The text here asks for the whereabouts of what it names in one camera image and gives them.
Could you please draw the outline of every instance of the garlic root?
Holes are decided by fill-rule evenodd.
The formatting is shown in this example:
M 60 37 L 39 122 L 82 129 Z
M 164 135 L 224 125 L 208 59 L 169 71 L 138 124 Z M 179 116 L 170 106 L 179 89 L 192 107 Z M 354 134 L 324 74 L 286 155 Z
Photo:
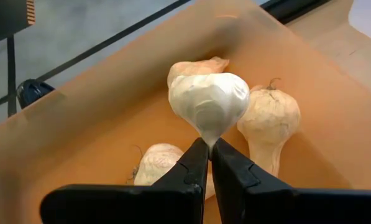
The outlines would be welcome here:
M 250 159 L 277 177 L 283 145 L 297 130 L 301 115 L 297 101 L 272 82 L 251 89 L 249 107 L 237 128 L 249 144 Z
M 167 143 L 154 144 L 141 158 L 134 185 L 152 185 L 165 175 L 184 154 L 181 149 Z M 216 194 L 213 176 L 208 173 L 205 200 Z

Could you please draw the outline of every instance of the table surface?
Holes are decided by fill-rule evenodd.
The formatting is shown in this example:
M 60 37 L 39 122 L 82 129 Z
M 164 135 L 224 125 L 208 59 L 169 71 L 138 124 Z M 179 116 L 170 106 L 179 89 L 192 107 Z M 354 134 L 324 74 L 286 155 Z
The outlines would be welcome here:
M 371 39 L 350 26 L 352 2 L 332 0 L 287 27 L 371 91 Z

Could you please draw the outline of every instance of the white garlic bulb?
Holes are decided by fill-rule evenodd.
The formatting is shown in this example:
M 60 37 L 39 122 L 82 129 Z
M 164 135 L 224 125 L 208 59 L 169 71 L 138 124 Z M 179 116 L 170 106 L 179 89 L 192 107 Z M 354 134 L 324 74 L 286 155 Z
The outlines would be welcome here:
M 278 176 L 282 147 L 297 130 L 300 118 L 297 101 L 290 95 L 271 85 L 252 89 L 249 107 L 237 122 L 249 144 L 250 159 Z
M 168 100 L 175 114 L 189 122 L 211 150 L 244 114 L 249 104 L 249 87 L 231 73 L 177 77 Z
M 149 147 L 141 158 L 134 185 L 152 185 L 173 168 L 183 154 L 181 149 L 167 143 L 154 144 Z M 214 194 L 213 176 L 208 174 L 205 199 L 207 200 Z

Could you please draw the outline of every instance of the gray floor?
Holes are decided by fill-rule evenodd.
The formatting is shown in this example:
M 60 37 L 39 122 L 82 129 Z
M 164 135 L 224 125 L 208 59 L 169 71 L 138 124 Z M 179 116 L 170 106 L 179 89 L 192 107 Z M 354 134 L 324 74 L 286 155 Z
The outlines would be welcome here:
M 16 83 L 37 78 L 176 0 L 35 0 L 36 24 L 16 34 Z M 258 4 L 268 0 L 254 0 Z M 59 87 L 186 6 L 157 19 L 47 80 Z M 6 42 L 0 42 L 0 98 L 7 94 Z M 0 123 L 7 103 L 0 106 Z

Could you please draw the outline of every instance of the orange plastic container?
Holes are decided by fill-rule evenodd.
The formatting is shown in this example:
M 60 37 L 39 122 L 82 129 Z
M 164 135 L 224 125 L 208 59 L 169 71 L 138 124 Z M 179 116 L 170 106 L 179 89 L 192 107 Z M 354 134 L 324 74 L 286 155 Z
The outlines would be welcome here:
M 203 0 L 0 126 L 0 224 L 40 223 L 45 194 L 66 184 L 125 184 L 152 144 L 198 137 L 168 104 L 175 62 L 230 59 L 250 87 L 279 77 L 302 122 L 279 178 L 294 187 L 371 189 L 371 93 L 248 0 Z M 223 138 L 244 154 L 235 127 Z M 219 223 L 215 198 L 205 223 Z

